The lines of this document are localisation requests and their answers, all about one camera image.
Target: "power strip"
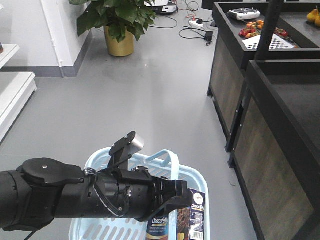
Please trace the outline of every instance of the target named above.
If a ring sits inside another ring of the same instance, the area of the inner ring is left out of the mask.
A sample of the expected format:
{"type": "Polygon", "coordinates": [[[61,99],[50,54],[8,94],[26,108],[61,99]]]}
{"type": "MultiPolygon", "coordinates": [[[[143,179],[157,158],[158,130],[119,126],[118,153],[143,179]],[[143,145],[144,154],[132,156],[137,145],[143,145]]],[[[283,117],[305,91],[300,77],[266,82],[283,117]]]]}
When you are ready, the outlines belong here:
{"type": "Polygon", "coordinates": [[[190,20],[189,21],[189,23],[192,25],[192,26],[195,26],[195,27],[197,27],[198,29],[202,29],[203,27],[204,27],[204,25],[201,23],[201,24],[199,24],[199,23],[197,23],[197,21],[195,20],[195,21],[193,21],[193,20],[190,20]]]}

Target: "white wall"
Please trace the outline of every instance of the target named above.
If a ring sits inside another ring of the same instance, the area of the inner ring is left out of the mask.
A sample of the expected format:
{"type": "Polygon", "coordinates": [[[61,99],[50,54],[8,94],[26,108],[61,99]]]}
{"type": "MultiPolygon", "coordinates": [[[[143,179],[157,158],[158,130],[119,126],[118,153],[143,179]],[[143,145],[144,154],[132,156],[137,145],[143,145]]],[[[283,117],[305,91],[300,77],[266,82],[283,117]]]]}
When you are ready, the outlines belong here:
{"type": "Polygon", "coordinates": [[[6,67],[58,67],[57,55],[62,67],[75,64],[87,37],[77,36],[76,20],[83,5],[69,5],[68,0],[1,0],[1,4],[0,41],[20,46],[6,67]]]}

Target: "black robotic arm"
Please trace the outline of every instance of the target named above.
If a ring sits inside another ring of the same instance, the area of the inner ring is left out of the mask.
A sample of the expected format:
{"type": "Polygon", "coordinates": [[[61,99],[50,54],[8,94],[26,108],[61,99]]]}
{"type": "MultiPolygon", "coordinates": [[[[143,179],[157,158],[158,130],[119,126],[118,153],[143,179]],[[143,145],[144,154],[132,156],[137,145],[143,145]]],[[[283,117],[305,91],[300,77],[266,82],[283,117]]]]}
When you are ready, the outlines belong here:
{"type": "Polygon", "coordinates": [[[128,170],[128,160],[142,147],[132,131],[112,146],[107,168],[98,172],[50,158],[0,172],[0,228],[35,232],[54,218],[146,221],[190,206],[187,182],[151,176],[143,166],[128,170]]]}

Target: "basket handle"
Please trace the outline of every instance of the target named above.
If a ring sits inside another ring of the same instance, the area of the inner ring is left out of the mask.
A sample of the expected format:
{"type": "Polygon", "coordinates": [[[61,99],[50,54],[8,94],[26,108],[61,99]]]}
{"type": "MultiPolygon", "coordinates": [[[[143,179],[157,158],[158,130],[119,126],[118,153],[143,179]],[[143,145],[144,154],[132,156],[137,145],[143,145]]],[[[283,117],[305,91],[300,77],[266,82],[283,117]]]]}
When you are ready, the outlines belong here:
{"type": "Polygon", "coordinates": [[[104,161],[104,159],[109,156],[110,149],[111,147],[106,147],[94,152],[89,157],[84,168],[92,168],[94,165],[97,165],[97,163],[100,163],[100,161],[104,161]]]}
{"type": "Polygon", "coordinates": [[[169,150],[161,150],[154,155],[151,155],[145,159],[146,162],[151,162],[154,159],[157,159],[163,155],[168,154],[166,159],[161,163],[161,167],[166,167],[171,162],[171,180],[179,179],[179,157],[177,154],[169,150]]]}

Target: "white shelf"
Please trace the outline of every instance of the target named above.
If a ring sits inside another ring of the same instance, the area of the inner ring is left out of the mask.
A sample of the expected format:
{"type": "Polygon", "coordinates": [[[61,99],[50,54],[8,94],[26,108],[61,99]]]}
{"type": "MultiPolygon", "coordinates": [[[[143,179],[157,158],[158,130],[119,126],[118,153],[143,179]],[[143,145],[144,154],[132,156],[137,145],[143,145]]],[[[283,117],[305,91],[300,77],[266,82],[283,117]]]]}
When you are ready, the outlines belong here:
{"type": "Polygon", "coordinates": [[[4,44],[3,53],[0,54],[0,69],[18,52],[20,47],[15,44],[4,44]]]}
{"type": "Polygon", "coordinates": [[[0,142],[37,90],[34,78],[33,72],[0,72],[0,142]]]}

